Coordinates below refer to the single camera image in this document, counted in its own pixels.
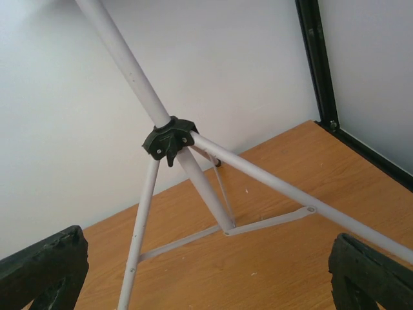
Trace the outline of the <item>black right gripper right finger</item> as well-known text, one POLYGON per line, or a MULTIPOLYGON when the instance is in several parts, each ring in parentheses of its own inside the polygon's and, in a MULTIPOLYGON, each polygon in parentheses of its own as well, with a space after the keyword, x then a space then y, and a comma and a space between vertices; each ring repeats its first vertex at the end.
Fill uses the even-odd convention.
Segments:
POLYGON ((328 269, 336 309, 412 309, 412 270, 349 234, 334 240, 328 269))

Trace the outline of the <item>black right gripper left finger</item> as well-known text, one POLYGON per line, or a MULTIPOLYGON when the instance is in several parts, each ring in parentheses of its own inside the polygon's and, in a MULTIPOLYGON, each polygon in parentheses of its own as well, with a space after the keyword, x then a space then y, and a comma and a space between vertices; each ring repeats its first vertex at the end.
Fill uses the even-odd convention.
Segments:
POLYGON ((67 227, 1 260, 1 309, 74 309, 88 269, 82 228, 67 227))

